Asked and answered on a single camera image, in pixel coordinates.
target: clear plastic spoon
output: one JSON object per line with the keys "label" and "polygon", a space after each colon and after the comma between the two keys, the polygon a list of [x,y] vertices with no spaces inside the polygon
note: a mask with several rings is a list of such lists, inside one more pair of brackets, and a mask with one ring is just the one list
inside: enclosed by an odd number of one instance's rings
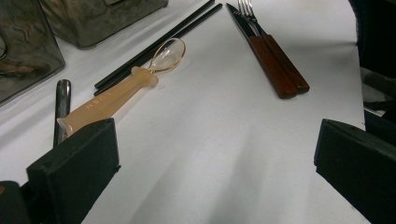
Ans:
{"label": "clear plastic spoon", "polygon": [[97,95],[67,117],[57,119],[67,136],[87,124],[108,119],[141,88],[154,87],[158,78],[154,74],[176,67],[184,56],[186,45],[181,39],[172,38],[160,46],[151,60],[149,68],[133,67],[131,77]]}

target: white tablecloth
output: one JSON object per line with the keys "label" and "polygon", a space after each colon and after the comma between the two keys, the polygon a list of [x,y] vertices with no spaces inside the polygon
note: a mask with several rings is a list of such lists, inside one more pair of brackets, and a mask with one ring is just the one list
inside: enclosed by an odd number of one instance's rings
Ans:
{"label": "white tablecloth", "polygon": [[[170,0],[94,49],[57,39],[65,69],[0,107],[0,180],[24,184],[25,168],[51,150],[58,80],[72,82],[77,108],[204,2]],[[84,223],[367,223],[313,163],[322,119],[364,129],[348,1],[253,6],[311,90],[280,100],[224,5],[183,37],[180,66],[114,115],[122,167]]]}

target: spoon handle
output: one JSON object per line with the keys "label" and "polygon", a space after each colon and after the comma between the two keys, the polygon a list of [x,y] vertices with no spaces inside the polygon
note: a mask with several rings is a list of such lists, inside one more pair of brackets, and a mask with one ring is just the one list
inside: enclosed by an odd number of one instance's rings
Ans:
{"label": "spoon handle", "polygon": [[146,68],[134,67],[131,71],[133,76],[81,105],[66,118],[58,119],[66,134],[70,136],[87,124],[110,118],[141,88],[158,83],[158,78]]}

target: metal container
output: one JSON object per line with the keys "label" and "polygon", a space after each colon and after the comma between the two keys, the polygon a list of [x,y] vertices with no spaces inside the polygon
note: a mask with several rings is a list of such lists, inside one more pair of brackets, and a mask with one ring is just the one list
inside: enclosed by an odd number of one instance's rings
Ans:
{"label": "metal container", "polygon": [[37,0],[0,1],[0,104],[64,68]]}
{"label": "metal container", "polygon": [[80,49],[93,48],[168,0],[39,0],[55,35]]}

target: black chopsticks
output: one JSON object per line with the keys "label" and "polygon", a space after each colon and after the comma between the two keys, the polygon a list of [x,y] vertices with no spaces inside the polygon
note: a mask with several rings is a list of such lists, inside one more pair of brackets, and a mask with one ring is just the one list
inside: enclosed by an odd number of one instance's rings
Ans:
{"label": "black chopsticks", "polygon": [[212,6],[215,3],[215,0],[209,0],[207,3],[205,3],[203,6],[198,8],[196,11],[194,11],[188,18],[186,18],[184,21],[179,23],[176,27],[174,27],[172,30],[170,30],[168,33],[160,37],[158,40],[156,40],[154,43],[152,43],[150,46],[148,46],[146,49],[138,53],[136,56],[134,56],[131,60],[123,64],[121,67],[116,69],[114,72],[112,72],[110,75],[105,77],[104,79],[100,80],[98,83],[96,83],[94,86],[97,89],[97,91],[94,93],[94,95],[98,95],[111,87],[115,86],[119,82],[121,82],[123,79],[128,77],[131,74],[131,69],[134,66],[142,66],[146,62],[148,62],[152,56],[154,55],[155,51],[157,48],[167,39],[169,38],[181,38],[183,35],[188,33],[190,30],[198,26],[201,22],[205,21],[207,18],[209,18],[211,15],[213,15],[215,12],[219,11],[222,7],[222,4],[217,4],[215,7],[211,8],[209,11],[207,11],[204,15],[193,21],[197,16],[199,16],[201,13],[203,13],[205,10],[207,10],[210,6]]}

